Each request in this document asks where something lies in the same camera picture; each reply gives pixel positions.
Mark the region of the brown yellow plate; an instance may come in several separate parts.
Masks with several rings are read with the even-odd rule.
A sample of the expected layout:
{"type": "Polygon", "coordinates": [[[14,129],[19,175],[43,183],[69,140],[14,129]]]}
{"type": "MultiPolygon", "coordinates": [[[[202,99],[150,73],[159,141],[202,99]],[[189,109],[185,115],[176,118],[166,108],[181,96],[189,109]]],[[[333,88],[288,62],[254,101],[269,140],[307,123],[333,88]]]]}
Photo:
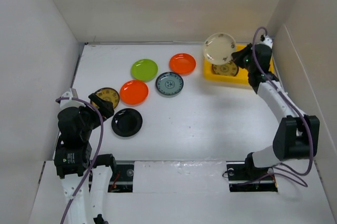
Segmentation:
{"type": "Polygon", "coordinates": [[[224,76],[236,76],[239,72],[238,66],[232,61],[222,65],[212,65],[214,74],[224,76]]]}
{"type": "Polygon", "coordinates": [[[120,102],[120,95],[118,91],[110,87],[101,88],[94,94],[104,101],[111,102],[113,104],[113,109],[115,109],[120,102]]]}

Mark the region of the cream floral plate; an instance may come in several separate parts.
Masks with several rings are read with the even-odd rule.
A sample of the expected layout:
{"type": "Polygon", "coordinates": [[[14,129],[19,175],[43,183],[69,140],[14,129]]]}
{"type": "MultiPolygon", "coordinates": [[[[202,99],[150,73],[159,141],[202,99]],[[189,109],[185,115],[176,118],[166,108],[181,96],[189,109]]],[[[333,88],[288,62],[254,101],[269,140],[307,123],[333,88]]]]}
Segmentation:
{"type": "Polygon", "coordinates": [[[204,58],[211,64],[223,65],[233,60],[236,41],[227,33],[215,33],[206,39],[203,45],[204,58]]]}

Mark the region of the black plate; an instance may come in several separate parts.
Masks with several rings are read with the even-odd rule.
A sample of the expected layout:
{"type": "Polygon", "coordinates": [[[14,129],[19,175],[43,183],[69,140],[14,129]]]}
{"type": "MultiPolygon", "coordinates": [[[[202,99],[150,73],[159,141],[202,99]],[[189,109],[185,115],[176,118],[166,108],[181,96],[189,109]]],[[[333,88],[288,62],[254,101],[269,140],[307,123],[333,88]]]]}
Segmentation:
{"type": "Polygon", "coordinates": [[[113,132],[124,138],[132,137],[139,132],[143,124],[142,115],[136,109],[125,108],[118,111],[112,118],[113,132]]]}

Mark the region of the orange plate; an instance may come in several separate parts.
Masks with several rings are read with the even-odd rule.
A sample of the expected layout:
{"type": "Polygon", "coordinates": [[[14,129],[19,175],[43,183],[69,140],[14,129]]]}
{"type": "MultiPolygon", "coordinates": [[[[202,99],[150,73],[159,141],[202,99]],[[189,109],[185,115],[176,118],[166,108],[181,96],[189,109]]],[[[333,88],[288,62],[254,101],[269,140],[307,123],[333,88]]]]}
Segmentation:
{"type": "Polygon", "coordinates": [[[178,53],[169,61],[170,69],[180,75],[191,74],[196,68],[195,58],[187,53],[178,53]]]}
{"type": "Polygon", "coordinates": [[[139,105],[148,97],[149,89],[146,83],[140,80],[130,80],[120,89],[121,100],[128,105],[139,105]]]}

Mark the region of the green plate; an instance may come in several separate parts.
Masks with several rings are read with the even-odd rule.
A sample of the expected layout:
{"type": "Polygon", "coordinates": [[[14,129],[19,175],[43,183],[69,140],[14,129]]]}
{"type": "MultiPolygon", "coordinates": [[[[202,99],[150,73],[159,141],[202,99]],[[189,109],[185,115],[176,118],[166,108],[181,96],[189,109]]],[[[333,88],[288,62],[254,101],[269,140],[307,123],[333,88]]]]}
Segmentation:
{"type": "Polygon", "coordinates": [[[158,65],[150,59],[141,59],[136,61],[131,67],[131,75],[140,81],[150,81],[156,77],[158,65]]]}

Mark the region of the blue patterned plate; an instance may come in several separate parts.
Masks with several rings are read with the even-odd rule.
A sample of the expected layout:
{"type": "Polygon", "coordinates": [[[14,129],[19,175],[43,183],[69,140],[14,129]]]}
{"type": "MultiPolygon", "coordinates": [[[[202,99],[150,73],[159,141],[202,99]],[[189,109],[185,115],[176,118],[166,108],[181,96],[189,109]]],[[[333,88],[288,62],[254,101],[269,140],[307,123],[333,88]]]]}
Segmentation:
{"type": "Polygon", "coordinates": [[[174,96],[182,91],[184,81],[182,77],[175,72],[164,72],[157,77],[155,87],[157,91],[163,95],[174,96]]]}

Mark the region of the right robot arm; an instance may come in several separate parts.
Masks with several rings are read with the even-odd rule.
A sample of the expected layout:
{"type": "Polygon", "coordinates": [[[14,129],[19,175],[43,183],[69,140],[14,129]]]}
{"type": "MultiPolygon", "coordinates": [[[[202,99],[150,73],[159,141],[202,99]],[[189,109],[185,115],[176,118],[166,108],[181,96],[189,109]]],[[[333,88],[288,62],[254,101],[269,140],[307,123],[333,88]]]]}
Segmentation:
{"type": "Polygon", "coordinates": [[[248,71],[249,85],[268,105],[279,123],[272,145],[249,153],[243,172],[254,179],[264,170],[285,165],[286,160],[307,159],[306,171],[300,173],[289,169],[296,175],[306,176],[317,153],[320,121],[315,115],[307,115],[289,98],[279,79],[269,70],[271,55],[271,46],[264,43],[248,44],[232,53],[235,65],[248,71]]]}

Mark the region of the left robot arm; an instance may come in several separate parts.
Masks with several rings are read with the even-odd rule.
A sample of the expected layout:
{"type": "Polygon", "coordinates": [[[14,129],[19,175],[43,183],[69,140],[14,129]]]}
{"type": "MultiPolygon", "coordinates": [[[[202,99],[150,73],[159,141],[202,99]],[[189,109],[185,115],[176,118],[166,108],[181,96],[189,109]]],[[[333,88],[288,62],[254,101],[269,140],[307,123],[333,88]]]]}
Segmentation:
{"type": "Polygon", "coordinates": [[[112,154],[100,155],[104,121],[114,115],[113,104],[92,93],[86,102],[69,89],[56,100],[59,136],[54,165],[66,207],[61,223],[107,223],[103,211],[108,184],[117,175],[112,154]]]}

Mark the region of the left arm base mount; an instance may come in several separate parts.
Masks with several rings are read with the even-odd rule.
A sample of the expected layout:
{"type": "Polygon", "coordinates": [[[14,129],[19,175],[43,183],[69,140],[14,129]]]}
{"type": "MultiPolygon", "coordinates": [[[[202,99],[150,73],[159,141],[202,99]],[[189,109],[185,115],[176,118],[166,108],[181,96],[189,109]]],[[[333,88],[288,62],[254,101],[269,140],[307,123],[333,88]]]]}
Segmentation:
{"type": "Polygon", "coordinates": [[[109,193],[133,192],[134,161],[118,161],[108,184],[109,193]]]}

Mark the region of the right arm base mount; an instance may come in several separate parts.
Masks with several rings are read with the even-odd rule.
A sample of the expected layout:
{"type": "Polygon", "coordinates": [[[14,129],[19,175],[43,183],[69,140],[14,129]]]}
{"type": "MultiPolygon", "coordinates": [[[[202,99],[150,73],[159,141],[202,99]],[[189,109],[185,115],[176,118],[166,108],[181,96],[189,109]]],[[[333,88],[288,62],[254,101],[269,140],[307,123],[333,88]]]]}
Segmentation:
{"type": "Polygon", "coordinates": [[[230,192],[278,192],[271,167],[248,171],[244,161],[227,161],[222,177],[228,180],[230,192]]]}

